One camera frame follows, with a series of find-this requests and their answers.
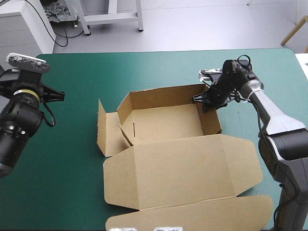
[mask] green tabletop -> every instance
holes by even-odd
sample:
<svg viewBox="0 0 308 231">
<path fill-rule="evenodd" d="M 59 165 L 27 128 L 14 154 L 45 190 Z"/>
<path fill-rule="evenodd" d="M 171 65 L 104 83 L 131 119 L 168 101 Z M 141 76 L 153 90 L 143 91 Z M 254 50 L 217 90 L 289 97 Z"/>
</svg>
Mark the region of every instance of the green tabletop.
<svg viewBox="0 0 308 231">
<path fill-rule="evenodd" d="M 226 59 L 242 54 L 251 57 L 265 93 L 307 125 L 308 81 L 288 49 L 40 55 L 51 64 L 44 84 L 64 90 L 66 97 L 49 104 L 56 127 L 43 124 L 13 173 L 0 180 L 0 229 L 102 230 L 110 216 L 132 212 L 104 201 L 105 158 L 96 144 L 98 98 L 112 112 L 129 91 L 199 83 L 200 69 L 221 68 Z M 218 113 L 224 134 L 252 140 L 257 147 L 252 105 L 232 102 Z M 260 162 L 264 180 L 244 195 L 267 194 L 276 206 L 281 189 Z M 267 228 L 272 225 L 271 219 Z"/>
</svg>

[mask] cardboard box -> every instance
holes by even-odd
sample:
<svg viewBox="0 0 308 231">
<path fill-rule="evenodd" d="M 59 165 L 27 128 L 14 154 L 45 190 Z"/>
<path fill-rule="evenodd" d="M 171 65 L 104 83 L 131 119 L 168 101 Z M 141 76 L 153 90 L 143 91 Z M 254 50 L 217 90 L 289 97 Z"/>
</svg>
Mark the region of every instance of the cardboard box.
<svg viewBox="0 0 308 231">
<path fill-rule="evenodd" d="M 237 197 L 263 178 L 251 141 L 218 134 L 136 144 L 103 170 L 106 202 L 140 210 L 109 218 L 107 230 L 259 231 L 272 215 L 270 197 Z"/>
<path fill-rule="evenodd" d="M 204 90 L 204 84 L 196 84 L 133 91 L 117 113 L 106 113 L 99 102 L 99 148 L 113 156 L 135 144 L 220 133 L 216 110 L 203 113 L 201 104 L 192 103 L 192 96 Z"/>
</svg>

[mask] yellow ring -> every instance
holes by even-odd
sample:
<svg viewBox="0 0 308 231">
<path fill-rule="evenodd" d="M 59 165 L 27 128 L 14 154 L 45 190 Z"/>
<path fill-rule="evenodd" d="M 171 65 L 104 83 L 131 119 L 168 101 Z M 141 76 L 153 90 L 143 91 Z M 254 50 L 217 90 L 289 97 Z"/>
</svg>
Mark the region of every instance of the yellow ring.
<svg viewBox="0 0 308 231">
<path fill-rule="evenodd" d="M 29 94 L 35 96 L 39 101 L 39 96 L 32 90 L 28 90 L 28 89 L 18 90 L 18 91 L 15 91 L 13 95 L 17 95 L 19 93 L 29 93 Z"/>
</svg>

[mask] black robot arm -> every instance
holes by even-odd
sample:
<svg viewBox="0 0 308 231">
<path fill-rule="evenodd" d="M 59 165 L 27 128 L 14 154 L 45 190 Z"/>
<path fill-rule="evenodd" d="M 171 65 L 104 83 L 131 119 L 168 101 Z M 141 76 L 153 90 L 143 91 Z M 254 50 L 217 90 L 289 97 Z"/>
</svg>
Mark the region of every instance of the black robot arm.
<svg viewBox="0 0 308 231">
<path fill-rule="evenodd" d="M 248 60 L 239 57 L 226 60 L 222 69 L 200 71 L 200 79 L 209 88 L 193 101 L 202 103 L 204 112 L 227 106 L 232 100 L 245 100 L 254 106 L 259 119 L 260 154 L 282 187 L 273 230 L 302 231 L 308 212 L 308 132 L 302 122 L 284 114 L 267 97 L 263 83 L 252 71 L 250 58 L 244 56 Z"/>
<path fill-rule="evenodd" d="M 10 99 L 0 113 L 0 178 L 11 173 L 28 139 L 43 120 L 50 127 L 55 125 L 46 103 L 63 101 L 65 96 L 64 92 L 42 84 L 42 74 L 50 68 L 44 60 L 11 53 L 7 62 L 18 73 L 18 78 L 0 82 L 0 95 Z M 52 122 L 39 109 L 41 103 L 50 112 Z"/>
</svg>

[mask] black cable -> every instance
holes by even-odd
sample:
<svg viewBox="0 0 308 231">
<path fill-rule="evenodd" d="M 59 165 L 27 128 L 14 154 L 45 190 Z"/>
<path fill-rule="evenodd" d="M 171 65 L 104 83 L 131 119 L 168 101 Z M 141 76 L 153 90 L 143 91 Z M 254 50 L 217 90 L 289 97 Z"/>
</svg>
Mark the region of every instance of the black cable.
<svg viewBox="0 0 308 231">
<path fill-rule="evenodd" d="M 35 12 L 38 14 L 39 18 L 41 19 L 42 23 L 44 24 L 44 27 L 45 27 L 47 33 L 49 34 L 50 38 L 54 41 L 54 43 L 57 44 L 57 45 L 60 46 L 60 47 L 66 47 L 66 46 L 68 45 L 68 38 L 66 38 L 66 44 L 65 44 L 65 45 L 61 45 L 61 44 L 57 43 L 57 42 L 53 39 L 53 37 L 51 36 L 49 30 L 47 29 L 47 27 L 46 27 L 46 25 L 45 25 L 45 23 L 44 23 L 44 20 L 42 19 L 42 17 L 41 17 L 40 14 L 38 13 L 37 9 L 36 9 L 28 0 L 24 0 L 24 1 L 26 1 L 30 6 L 32 6 L 32 8 L 33 8 L 33 9 L 35 10 Z"/>
<path fill-rule="evenodd" d="M 46 110 L 48 111 L 48 113 L 51 116 L 52 119 L 52 123 L 49 122 L 49 120 L 47 119 L 47 117 L 45 116 L 45 114 L 43 115 L 45 123 L 49 126 L 49 127 L 54 127 L 56 125 L 56 118 L 54 117 L 54 114 L 52 113 L 51 109 L 48 107 L 48 105 L 46 104 L 45 100 L 42 99 L 42 104 L 44 105 L 44 107 L 46 108 Z"/>
<path fill-rule="evenodd" d="M 50 14 L 50 15 L 48 15 L 48 17 L 55 17 L 55 16 L 56 16 L 55 14 L 53 14 L 53 13 L 51 13 L 51 12 L 49 12 L 49 11 L 45 11 L 45 13 L 49 13 L 49 14 Z M 56 35 L 58 35 L 58 36 L 60 36 L 60 37 L 63 37 L 63 38 L 76 38 L 76 37 L 80 36 L 83 32 L 84 32 L 84 31 L 82 30 L 79 34 L 77 34 L 77 35 L 75 35 L 75 36 L 63 36 L 63 35 L 60 35 L 60 34 L 58 34 L 57 32 L 54 31 L 54 33 L 55 33 Z"/>
<path fill-rule="evenodd" d="M 11 72 L 11 71 L 12 71 L 12 69 L 8 69 L 8 70 L 4 71 L 4 72 L 0 75 L 0 78 L 1 78 L 2 76 L 4 76 L 6 73 Z"/>
<path fill-rule="evenodd" d="M 83 33 L 83 30 L 78 34 L 78 35 L 75 35 L 75 36 L 63 36 L 63 35 L 60 35 L 58 34 L 57 32 L 54 32 L 56 35 L 60 36 L 60 37 L 63 37 L 63 38 L 76 38 L 78 36 L 80 36 L 82 33 Z"/>
</svg>

